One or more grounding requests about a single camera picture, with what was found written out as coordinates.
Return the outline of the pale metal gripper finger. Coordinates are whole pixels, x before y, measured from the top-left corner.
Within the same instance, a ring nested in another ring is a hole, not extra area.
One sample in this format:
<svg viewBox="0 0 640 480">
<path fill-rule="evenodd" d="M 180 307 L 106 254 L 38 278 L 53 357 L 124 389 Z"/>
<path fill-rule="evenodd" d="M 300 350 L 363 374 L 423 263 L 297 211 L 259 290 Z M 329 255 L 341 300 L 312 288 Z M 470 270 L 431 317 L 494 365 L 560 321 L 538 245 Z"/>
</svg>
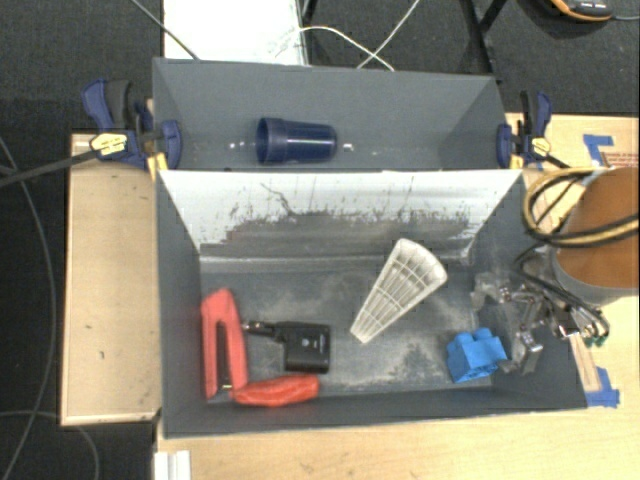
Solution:
<svg viewBox="0 0 640 480">
<path fill-rule="evenodd" d="M 474 289 L 470 292 L 471 307 L 478 313 L 486 300 L 504 304 L 512 301 L 511 282 L 507 274 L 500 272 L 483 272 L 474 278 Z"/>
<path fill-rule="evenodd" d="M 531 331 L 519 331 L 511 338 L 508 358 L 499 363 L 499 369 L 505 374 L 534 373 L 543 350 Z"/>
</svg>

